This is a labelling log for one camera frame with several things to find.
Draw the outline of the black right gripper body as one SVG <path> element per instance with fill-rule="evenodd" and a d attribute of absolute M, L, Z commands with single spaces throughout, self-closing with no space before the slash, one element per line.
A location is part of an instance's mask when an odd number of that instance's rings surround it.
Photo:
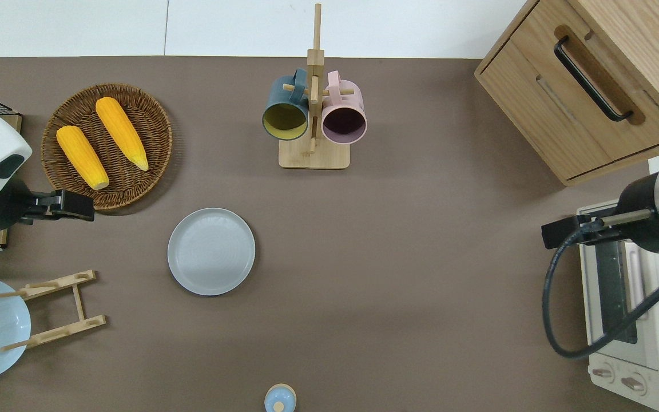
<path fill-rule="evenodd" d="M 578 244 L 583 245 L 614 243 L 622 240 L 622 232 L 606 226 L 600 218 L 580 224 L 578 232 Z"/>

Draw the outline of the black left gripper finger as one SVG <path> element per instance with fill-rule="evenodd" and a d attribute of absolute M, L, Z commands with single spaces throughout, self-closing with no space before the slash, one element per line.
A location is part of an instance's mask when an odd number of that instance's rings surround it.
<path fill-rule="evenodd" d="M 86 205 L 69 204 L 62 207 L 62 218 L 94 222 L 95 210 L 91 204 L 86 204 Z"/>
<path fill-rule="evenodd" d="M 94 200 L 85 195 L 79 195 L 73 191 L 62 190 L 63 208 L 94 208 Z"/>

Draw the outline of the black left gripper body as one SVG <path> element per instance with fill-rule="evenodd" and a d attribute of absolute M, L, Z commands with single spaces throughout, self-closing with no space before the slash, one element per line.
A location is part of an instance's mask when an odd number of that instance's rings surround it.
<path fill-rule="evenodd" d="M 35 193 L 23 201 L 25 209 L 20 224 L 32 225 L 34 221 L 57 221 L 65 215 L 58 208 L 62 206 L 63 192 Z"/>

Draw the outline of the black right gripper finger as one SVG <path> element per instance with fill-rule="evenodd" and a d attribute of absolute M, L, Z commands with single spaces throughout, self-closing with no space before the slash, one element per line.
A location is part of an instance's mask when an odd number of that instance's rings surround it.
<path fill-rule="evenodd" d="M 582 224 L 582 216 L 566 216 L 541 227 L 542 235 L 570 235 Z"/>
<path fill-rule="evenodd" d="M 564 245 L 567 240 L 570 241 L 570 244 L 581 244 L 584 241 L 584 237 L 581 234 L 581 230 L 571 229 L 570 231 L 563 230 L 542 230 L 542 242 L 546 249 L 552 250 L 557 249 Z"/>

